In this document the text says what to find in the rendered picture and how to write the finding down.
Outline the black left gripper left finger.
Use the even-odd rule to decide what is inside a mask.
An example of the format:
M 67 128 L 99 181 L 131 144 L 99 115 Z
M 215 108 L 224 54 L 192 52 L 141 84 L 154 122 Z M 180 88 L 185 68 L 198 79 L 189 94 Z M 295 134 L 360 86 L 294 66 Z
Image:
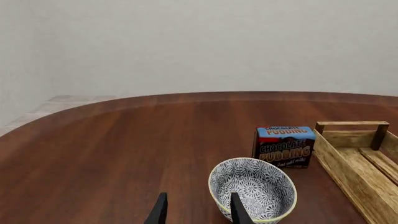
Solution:
M 155 205 L 153 206 L 149 216 L 146 218 L 144 224 L 165 224 L 167 219 L 168 200 L 167 193 L 159 194 Z

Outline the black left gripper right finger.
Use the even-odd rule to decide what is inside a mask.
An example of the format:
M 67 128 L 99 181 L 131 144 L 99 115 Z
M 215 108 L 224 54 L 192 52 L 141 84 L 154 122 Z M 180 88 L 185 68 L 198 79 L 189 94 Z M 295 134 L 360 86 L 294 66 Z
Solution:
M 233 224 L 251 224 L 251 218 L 236 192 L 231 194 L 230 209 Z

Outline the black-and-white patterned bowl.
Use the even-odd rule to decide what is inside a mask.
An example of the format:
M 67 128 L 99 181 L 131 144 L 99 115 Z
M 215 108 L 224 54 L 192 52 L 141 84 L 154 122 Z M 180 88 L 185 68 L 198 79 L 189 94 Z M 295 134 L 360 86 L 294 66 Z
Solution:
M 290 177 L 268 162 L 232 158 L 213 168 L 208 188 L 220 212 L 232 221 L 231 194 L 237 193 L 255 224 L 277 224 L 292 212 L 297 190 Z

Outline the wooden slat tray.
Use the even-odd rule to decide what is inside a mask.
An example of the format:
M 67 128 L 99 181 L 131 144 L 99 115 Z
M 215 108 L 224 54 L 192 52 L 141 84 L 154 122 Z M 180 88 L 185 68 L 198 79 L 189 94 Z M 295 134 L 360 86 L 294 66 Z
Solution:
M 398 224 L 398 136 L 385 121 L 319 121 L 315 156 L 368 224 Z

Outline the chocolate pudding box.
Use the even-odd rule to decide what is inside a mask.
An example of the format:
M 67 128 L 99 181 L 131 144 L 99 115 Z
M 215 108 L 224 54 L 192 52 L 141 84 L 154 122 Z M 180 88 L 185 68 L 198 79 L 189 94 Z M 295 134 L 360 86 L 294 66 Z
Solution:
M 252 158 L 282 168 L 307 168 L 316 135 L 307 126 L 263 126 L 255 130 Z

